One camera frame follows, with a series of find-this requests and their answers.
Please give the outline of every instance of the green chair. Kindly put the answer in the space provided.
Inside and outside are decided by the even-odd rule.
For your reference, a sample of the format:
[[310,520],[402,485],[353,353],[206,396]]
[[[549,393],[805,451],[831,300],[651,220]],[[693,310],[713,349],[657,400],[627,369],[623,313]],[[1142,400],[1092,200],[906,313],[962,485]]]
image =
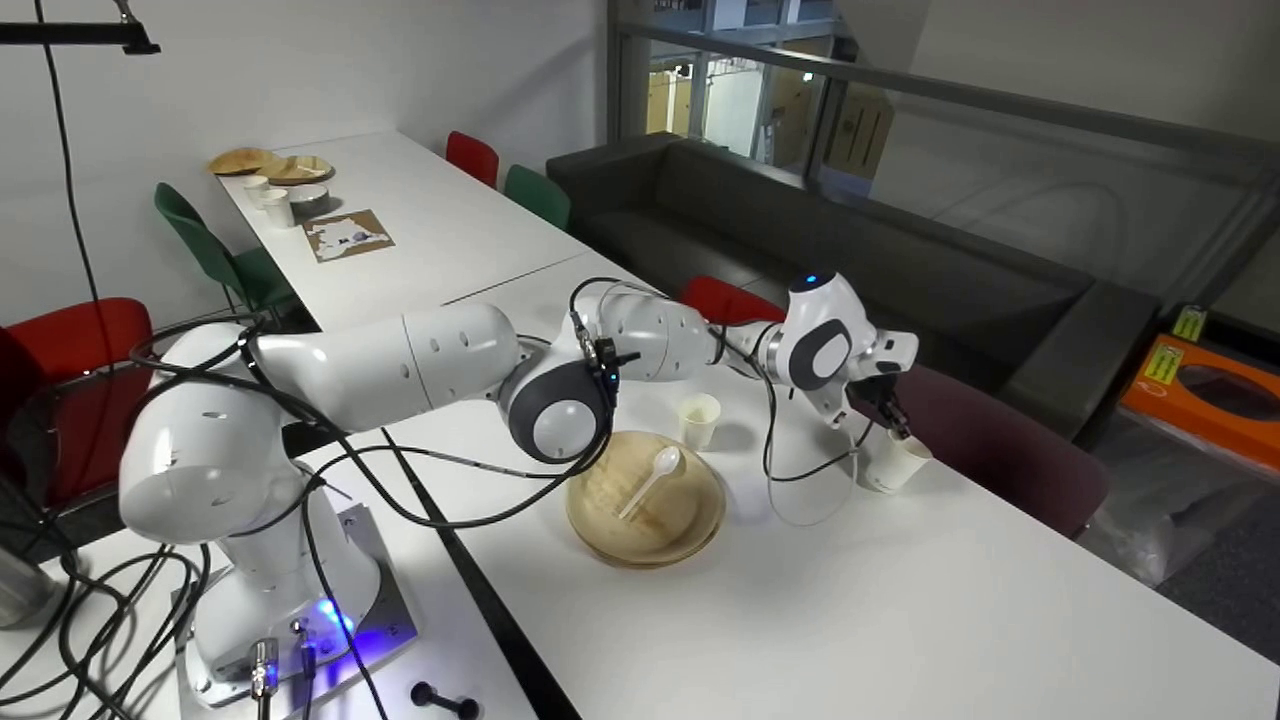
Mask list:
[[567,194],[554,180],[549,180],[522,166],[507,167],[505,196],[510,196],[520,207],[527,207],[530,217],[541,217],[554,228],[567,223],[567,212],[571,212]]
[[286,315],[295,303],[286,282],[271,266],[265,249],[233,258],[202,223],[202,217],[171,188],[154,183],[154,212],[171,223],[171,232],[187,244],[197,266],[206,282],[214,282],[228,303],[261,313],[261,315]]

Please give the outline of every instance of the white table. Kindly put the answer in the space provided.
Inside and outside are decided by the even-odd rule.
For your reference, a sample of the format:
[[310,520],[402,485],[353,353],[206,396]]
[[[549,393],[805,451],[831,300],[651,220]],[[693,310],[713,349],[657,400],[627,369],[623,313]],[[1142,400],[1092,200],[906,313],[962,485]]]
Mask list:
[[[474,300],[505,310],[520,331],[551,331],[565,294],[595,274],[606,266],[567,260]],[[677,409],[696,393],[725,406],[704,455],[732,494],[726,525],[701,555],[660,571],[606,569],[571,535],[565,497],[464,535],[578,715],[1277,715],[1277,665],[939,464],[894,497],[860,494],[843,471],[767,494],[759,386],[726,371],[627,386],[617,424],[677,431]],[[527,464],[494,409],[480,400],[392,431],[401,443]],[[829,451],[831,436],[805,409],[782,409],[780,471]],[[371,467],[412,505],[387,455],[377,455]],[[417,467],[457,520],[527,494],[522,482],[467,467],[426,461]],[[330,482],[377,510],[423,629],[417,649],[377,672],[392,715],[431,715],[409,707],[417,682],[447,695],[474,695],[484,720],[530,715],[434,533],[382,513],[353,471],[330,471]],[[176,686],[151,713],[197,715]],[[314,715],[367,720],[371,707],[353,690]]]
[[396,242],[396,249],[318,266],[301,228],[271,220],[265,194],[244,188],[235,176],[224,180],[224,194],[318,330],[434,310],[585,252],[558,228],[409,138],[348,138],[284,152],[330,159],[338,212],[371,207]]

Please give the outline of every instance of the floor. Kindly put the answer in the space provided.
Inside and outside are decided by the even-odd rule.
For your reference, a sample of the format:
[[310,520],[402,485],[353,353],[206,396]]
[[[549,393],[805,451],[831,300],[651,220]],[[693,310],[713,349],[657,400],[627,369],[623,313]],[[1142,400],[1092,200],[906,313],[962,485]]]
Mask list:
[[1083,549],[1280,661],[1280,477],[1110,418],[1106,499]]

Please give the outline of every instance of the dark gray sofa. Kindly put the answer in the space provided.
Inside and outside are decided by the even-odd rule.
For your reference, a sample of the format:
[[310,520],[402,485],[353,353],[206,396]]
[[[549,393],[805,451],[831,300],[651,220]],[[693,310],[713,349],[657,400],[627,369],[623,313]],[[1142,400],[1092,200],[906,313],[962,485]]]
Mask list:
[[662,294],[720,278],[767,298],[837,270],[876,325],[914,330],[925,365],[1063,436],[1142,343],[1155,300],[1039,258],[860,200],[829,204],[725,148],[642,138],[549,159],[571,232]]

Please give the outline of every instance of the paper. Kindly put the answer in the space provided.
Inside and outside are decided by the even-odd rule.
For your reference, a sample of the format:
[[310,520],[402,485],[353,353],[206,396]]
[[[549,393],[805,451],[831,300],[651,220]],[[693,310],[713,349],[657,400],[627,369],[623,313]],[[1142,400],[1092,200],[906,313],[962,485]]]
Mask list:
[[348,212],[348,217],[310,220],[310,223],[305,223],[305,232],[309,232],[309,244],[318,266],[379,252],[379,249],[396,244],[387,237],[387,228],[367,207]]

